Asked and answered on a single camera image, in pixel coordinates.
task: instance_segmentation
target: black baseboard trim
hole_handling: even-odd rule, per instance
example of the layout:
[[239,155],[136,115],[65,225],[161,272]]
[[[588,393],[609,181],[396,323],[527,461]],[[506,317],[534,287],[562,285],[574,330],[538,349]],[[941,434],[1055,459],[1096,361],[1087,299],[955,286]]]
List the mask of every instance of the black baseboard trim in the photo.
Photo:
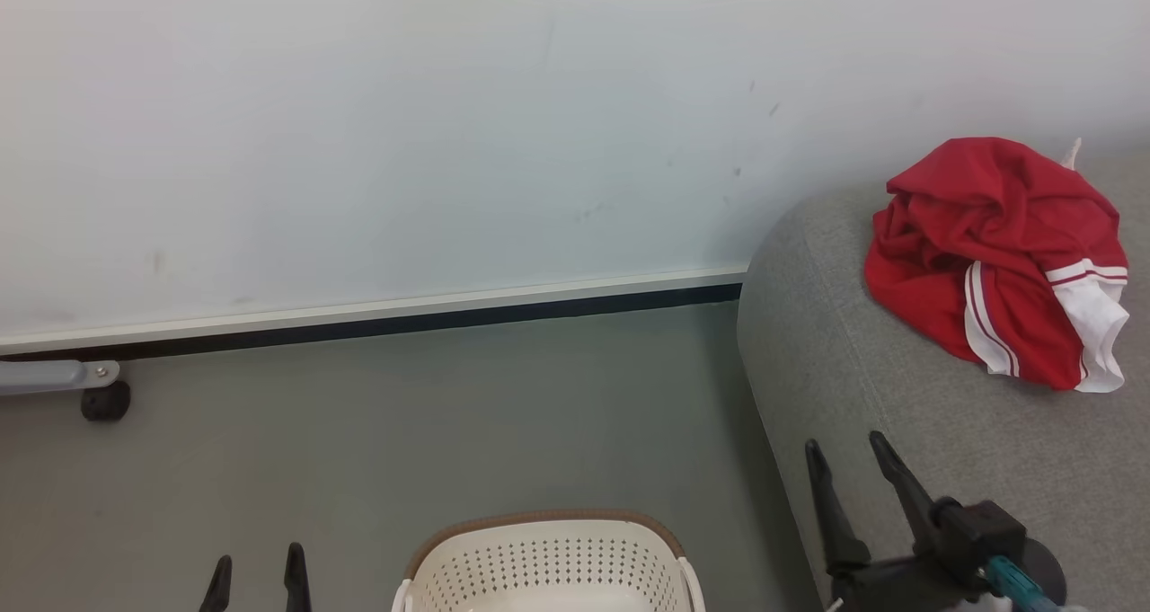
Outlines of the black baseboard trim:
[[12,359],[12,361],[16,361],[17,359],[80,359],[80,361],[87,362],[100,361],[100,359],[125,361],[126,359],[179,357],[185,354],[202,354],[209,351],[247,350],[252,347],[297,345],[297,343],[319,343],[344,338],[409,334],[414,330],[458,329],[461,327],[499,324],[500,322],[578,318],[583,314],[661,309],[685,305],[711,304],[711,301],[731,301],[738,299],[742,288],[743,284],[698,285],[698,288],[692,289],[674,289],[650,293],[624,293],[624,296],[583,298],[578,300],[543,301],[537,305],[516,305],[435,314],[411,314],[402,318],[386,318],[361,322],[337,322],[336,324],[314,324],[291,329],[247,330],[244,334],[221,334],[198,338],[126,343],[125,345],[107,345],[102,347],[34,351],[34,353],[13,354],[2,358]]

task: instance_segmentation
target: white wall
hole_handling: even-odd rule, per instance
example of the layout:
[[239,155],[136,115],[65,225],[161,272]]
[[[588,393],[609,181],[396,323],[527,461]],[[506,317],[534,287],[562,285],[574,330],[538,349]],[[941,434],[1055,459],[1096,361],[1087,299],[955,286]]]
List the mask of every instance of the white wall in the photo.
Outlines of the white wall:
[[1150,0],[0,0],[0,335],[745,263],[944,138],[1150,138]]

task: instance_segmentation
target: brown basket rim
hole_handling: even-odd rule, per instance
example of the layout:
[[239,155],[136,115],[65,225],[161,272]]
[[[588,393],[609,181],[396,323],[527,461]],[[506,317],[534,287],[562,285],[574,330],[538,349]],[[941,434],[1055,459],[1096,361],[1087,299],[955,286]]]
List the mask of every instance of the brown basket rim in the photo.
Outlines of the brown basket rim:
[[512,525],[523,525],[528,522],[558,522],[562,520],[607,520],[642,525],[662,538],[662,542],[667,543],[667,546],[670,548],[670,552],[675,554],[675,558],[687,556],[685,551],[683,551],[683,545],[678,544],[678,540],[670,533],[670,529],[664,527],[658,520],[644,513],[637,513],[636,511],[628,511],[624,508],[555,508],[551,511],[528,511],[524,513],[509,513],[506,515],[481,518],[478,520],[460,522],[440,529],[434,536],[428,538],[428,541],[420,546],[419,551],[415,551],[415,556],[413,556],[411,563],[407,564],[407,571],[404,573],[404,579],[415,580],[415,572],[419,572],[420,566],[423,565],[423,560],[431,553],[431,551],[435,550],[435,548],[439,546],[448,538],[469,534],[471,531],[494,529],[496,527],[509,527]]

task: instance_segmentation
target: laundry basket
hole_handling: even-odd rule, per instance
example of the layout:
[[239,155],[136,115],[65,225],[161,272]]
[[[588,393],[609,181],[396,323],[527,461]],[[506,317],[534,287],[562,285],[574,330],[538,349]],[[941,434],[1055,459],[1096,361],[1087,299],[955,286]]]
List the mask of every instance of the laundry basket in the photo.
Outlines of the laundry basket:
[[628,511],[543,511],[436,534],[392,612],[705,612],[675,536]]

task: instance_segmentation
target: red stripe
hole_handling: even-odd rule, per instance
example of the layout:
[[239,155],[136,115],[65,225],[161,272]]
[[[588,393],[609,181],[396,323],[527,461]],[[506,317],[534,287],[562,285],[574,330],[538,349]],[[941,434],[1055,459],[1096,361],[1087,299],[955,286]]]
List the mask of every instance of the red stripe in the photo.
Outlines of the red stripe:
[[1094,276],[1097,276],[1097,277],[1104,277],[1104,280],[1129,280],[1129,277],[1127,277],[1125,275],[1103,275],[1103,273],[1098,273],[1096,270],[1088,270],[1086,273],[1081,273],[1080,275],[1075,275],[1074,277],[1064,277],[1063,280],[1058,280],[1058,281],[1051,282],[1050,284],[1051,285],[1066,284],[1067,282],[1075,282],[1075,281],[1082,280],[1082,277],[1088,276],[1088,275],[1094,275]]
[[[987,326],[982,324],[982,316],[980,316],[979,314],[979,300],[977,298],[974,297],[974,265],[971,265],[971,270],[969,273],[966,273],[966,275],[967,275],[967,283],[971,289],[971,307],[974,308],[974,320],[975,322],[979,323],[979,329],[982,330],[983,336],[986,336],[996,345],[1002,347],[1003,351],[1006,351],[1006,362],[1010,362],[1010,375],[1018,376],[1018,374],[1014,374],[1014,357],[1010,354],[1010,350],[1007,350],[1006,345],[1003,345],[1003,343],[995,341],[995,338],[990,335],[989,330],[987,330]],[[979,284],[982,284],[982,273],[979,273]],[[987,312],[987,320],[990,320],[989,312]]]

